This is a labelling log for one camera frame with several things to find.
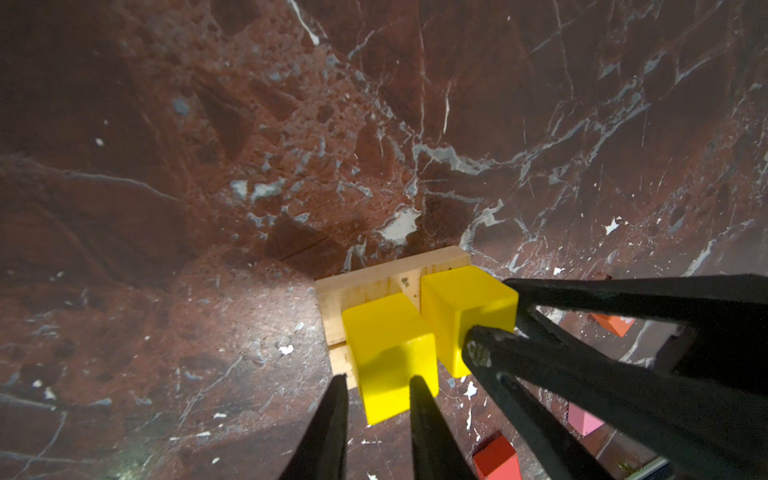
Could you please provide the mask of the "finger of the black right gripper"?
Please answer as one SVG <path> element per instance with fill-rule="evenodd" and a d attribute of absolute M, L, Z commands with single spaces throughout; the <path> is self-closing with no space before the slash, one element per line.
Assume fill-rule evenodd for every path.
<path fill-rule="evenodd" d="M 614 280 L 509 278 L 533 306 L 678 323 L 703 331 L 767 332 L 767 278 L 754 274 Z"/>
<path fill-rule="evenodd" d="M 497 329 L 470 329 L 462 351 L 492 392 L 522 378 L 628 434 L 696 479 L 767 476 L 767 400 Z"/>

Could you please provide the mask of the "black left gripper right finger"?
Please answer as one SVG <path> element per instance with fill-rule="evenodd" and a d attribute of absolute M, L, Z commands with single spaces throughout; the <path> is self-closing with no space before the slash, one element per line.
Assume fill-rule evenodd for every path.
<path fill-rule="evenodd" d="M 409 389 L 414 478 L 474 480 L 424 378 L 412 377 Z"/>

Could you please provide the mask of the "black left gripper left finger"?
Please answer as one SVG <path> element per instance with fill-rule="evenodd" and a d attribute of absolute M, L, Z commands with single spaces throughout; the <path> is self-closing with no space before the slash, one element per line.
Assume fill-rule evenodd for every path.
<path fill-rule="evenodd" d="M 336 375 L 280 480 L 346 478 L 348 408 L 347 377 Z"/>

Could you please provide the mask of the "yellow cube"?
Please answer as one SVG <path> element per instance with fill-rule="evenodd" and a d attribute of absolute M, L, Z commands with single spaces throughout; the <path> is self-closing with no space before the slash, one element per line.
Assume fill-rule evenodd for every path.
<path fill-rule="evenodd" d="M 410 409 L 410 380 L 422 377 L 439 394 L 436 340 L 403 293 L 342 312 L 342 323 L 367 423 L 376 425 Z"/>
<path fill-rule="evenodd" d="M 513 331 L 519 294 L 469 265 L 424 276 L 420 302 L 421 315 L 435 334 L 438 360 L 460 378 L 470 374 L 462 357 L 468 331 L 476 325 Z"/>

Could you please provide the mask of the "pink rectangular block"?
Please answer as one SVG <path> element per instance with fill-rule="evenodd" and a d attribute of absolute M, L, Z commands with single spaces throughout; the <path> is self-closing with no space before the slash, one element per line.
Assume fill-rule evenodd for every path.
<path fill-rule="evenodd" d="M 602 427 L 605 422 L 582 409 L 574 402 L 568 405 L 568 424 L 581 436 L 587 436 Z"/>

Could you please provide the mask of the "natural wood long block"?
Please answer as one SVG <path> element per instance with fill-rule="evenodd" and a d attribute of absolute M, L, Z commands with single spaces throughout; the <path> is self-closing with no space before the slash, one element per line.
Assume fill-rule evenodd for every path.
<path fill-rule="evenodd" d="M 347 377 L 347 388 L 353 390 L 357 387 L 357 381 L 350 360 L 350 351 L 346 343 L 340 302 L 338 300 L 320 300 L 319 310 L 323 322 L 332 375 L 345 375 Z"/>

